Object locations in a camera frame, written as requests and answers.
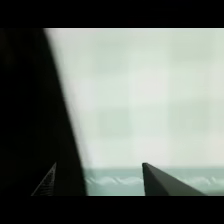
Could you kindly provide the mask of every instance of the white wavy pattern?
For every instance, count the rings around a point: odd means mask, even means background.
[[[224,187],[224,178],[217,178],[217,177],[192,177],[192,178],[179,178],[176,177],[178,180],[189,184],[191,186],[222,186]],[[89,177],[86,178],[87,184],[96,184],[100,186],[105,185],[127,185],[127,186],[135,186],[135,185],[142,185],[143,179],[140,177]]]

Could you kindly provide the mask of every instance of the checkered tablecloth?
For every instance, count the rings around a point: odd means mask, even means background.
[[[85,167],[224,164],[223,29],[49,33]]]

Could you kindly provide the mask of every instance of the triangular black object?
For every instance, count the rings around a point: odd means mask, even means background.
[[[45,175],[31,196],[53,196],[56,163]]]
[[[143,163],[142,168],[146,196],[205,196],[148,163]]]

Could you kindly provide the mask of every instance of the black object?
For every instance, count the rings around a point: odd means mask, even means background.
[[[0,28],[0,75],[0,195],[30,196],[55,163],[53,195],[86,195],[77,145],[43,29]]]
[[[148,163],[143,163],[142,169],[146,196],[205,196]]]

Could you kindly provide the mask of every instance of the plaid fabric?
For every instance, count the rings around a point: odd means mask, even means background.
[[[224,164],[223,29],[49,34],[85,167]]]

